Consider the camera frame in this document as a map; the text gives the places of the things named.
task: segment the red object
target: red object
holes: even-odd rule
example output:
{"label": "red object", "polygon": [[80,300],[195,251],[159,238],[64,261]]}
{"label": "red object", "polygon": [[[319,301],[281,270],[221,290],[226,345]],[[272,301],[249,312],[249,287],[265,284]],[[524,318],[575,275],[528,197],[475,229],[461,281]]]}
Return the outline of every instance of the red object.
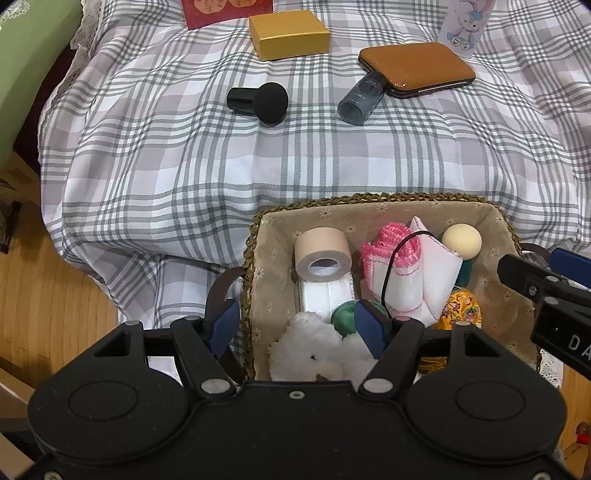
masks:
{"label": "red object", "polygon": [[273,0],[182,0],[187,28],[273,12]]}
{"label": "red object", "polygon": [[582,443],[583,445],[589,444],[589,434],[588,433],[579,433],[577,435],[577,443]]}

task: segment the checkered fabric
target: checkered fabric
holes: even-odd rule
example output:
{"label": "checkered fabric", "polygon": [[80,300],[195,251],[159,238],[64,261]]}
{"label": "checkered fabric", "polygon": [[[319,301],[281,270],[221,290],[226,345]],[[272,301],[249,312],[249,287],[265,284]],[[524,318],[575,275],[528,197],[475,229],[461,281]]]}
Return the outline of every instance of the checkered fabric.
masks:
{"label": "checkered fabric", "polygon": [[[187,31],[175,0],[104,0],[90,62],[40,127],[43,217],[58,252],[146,327],[203,311],[242,262],[262,207],[356,192],[471,192],[521,238],[591,243],[591,14],[578,0],[499,0],[473,85],[384,98],[366,124],[338,101],[359,50],[433,41],[446,8],[413,0],[275,0],[312,10],[330,54],[259,61],[246,19]],[[282,84],[285,121],[225,105]]]}

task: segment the transparent bottle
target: transparent bottle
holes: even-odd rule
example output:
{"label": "transparent bottle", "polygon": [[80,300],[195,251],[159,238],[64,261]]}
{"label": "transparent bottle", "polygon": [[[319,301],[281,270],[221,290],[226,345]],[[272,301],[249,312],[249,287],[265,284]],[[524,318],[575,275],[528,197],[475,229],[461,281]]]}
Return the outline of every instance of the transparent bottle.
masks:
{"label": "transparent bottle", "polygon": [[337,111],[344,122],[363,125],[384,96],[388,81],[380,72],[369,72],[339,102]]}

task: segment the cartoon rabbit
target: cartoon rabbit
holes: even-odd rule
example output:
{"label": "cartoon rabbit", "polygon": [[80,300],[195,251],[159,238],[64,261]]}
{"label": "cartoon rabbit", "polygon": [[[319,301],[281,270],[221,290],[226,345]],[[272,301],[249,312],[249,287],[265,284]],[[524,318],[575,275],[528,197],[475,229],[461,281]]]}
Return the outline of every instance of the cartoon rabbit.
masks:
{"label": "cartoon rabbit", "polygon": [[489,11],[495,0],[483,0],[482,5],[479,5],[478,0],[460,0],[460,2],[471,4],[472,11],[458,15],[457,23],[460,28],[448,32],[447,39],[452,44],[452,47],[469,50],[475,46],[473,34],[486,24]]}

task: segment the tape roll hole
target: tape roll hole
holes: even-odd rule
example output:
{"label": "tape roll hole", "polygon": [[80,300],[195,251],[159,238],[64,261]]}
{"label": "tape roll hole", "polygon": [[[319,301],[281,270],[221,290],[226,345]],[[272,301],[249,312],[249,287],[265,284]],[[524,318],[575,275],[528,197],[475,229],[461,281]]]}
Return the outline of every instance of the tape roll hole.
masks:
{"label": "tape roll hole", "polygon": [[316,277],[334,275],[340,269],[340,263],[332,258],[319,258],[308,266],[308,271]]}

